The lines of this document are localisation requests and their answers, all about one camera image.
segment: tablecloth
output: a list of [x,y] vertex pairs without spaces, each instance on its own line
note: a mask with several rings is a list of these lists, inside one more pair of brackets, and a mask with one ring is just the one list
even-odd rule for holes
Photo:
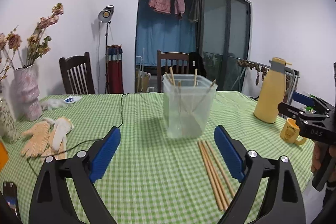
[[[121,94],[83,95],[68,108],[46,110],[43,117],[57,119],[65,116],[75,128],[68,134],[67,148],[88,140],[105,136],[112,126],[121,123]],[[62,98],[55,95],[47,98]],[[123,125],[121,143],[102,179],[95,183],[107,209],[118,224],[129,223],[217,223],[223,213],[216,201],[195,139],[172,140],[165,134],[163,94],[129,94],[123,98]],[[301,190],[311,177],[310,164],[313,142],[308,140],[298,147],[285,143],[279,136],[285,120],[278,117],[275,124],[266,124],[253,116],[256,102],[239,92],[216,92],[204,134],[199,138],[209,141],[224,165],[213,140],[214,128],[222,124],[232,138],[245,147],[257,151],[262,157],[277,159],[287,155],[293,165]],[[21,120],[19,131],[35,122]],[[0,182],[15,182],[18,203],[24,224],[28,224],[29,204],[36,176],[20,150],[26,139],[6,145],[9,161],[0,172]],[[68,157],[92,142],[82,144]],[[38,173],[42,163],[30,160]],[[69,192],[78,217],[88,223],[71,179]],[[230,178],[234,190],[239,183]],[[247,221],[256,218],[267,179],[263,179]]]

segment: mug handle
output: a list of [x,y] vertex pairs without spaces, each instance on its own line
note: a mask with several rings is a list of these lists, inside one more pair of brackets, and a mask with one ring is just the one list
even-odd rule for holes
[[298,140],[295,140],[295,144],[297,144],[297,145],[302,145],[302,144],[304,144],[305,142],[306,142],[306,140],[307,140],[307,138],[305,138],[305,137],[302,137],[302,140],[300,140],[300,141],[298,141]]

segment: thermos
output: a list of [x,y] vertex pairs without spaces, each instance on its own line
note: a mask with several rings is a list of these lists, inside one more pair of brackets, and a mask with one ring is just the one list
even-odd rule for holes
[[286,92],[286,61],[273,57],[260,91],[254,116],[263,122],[275,123],[279,114],[278,104],[284,99]]

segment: phone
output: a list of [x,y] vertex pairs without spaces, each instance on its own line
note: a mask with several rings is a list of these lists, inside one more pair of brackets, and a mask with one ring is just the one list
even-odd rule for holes
[[14,212],[14,214],[21,220],[19,205],[17,202],[17,187],[14,182],[4,182],[3,183],[3,197],[5,198],[7,204]]

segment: speckled vase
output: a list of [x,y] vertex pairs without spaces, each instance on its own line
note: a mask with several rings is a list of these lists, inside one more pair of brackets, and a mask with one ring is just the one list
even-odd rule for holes
[[6,143],[15,143],[20,133],[16,130],[14,120],[6,100],[0,93],[0,136]]
[[34,64],[27,68],[14,70],[17,95],[22,103],[22,109],[29,121],[35,121],[42,115],[42,107],[38,101],[40,94]]

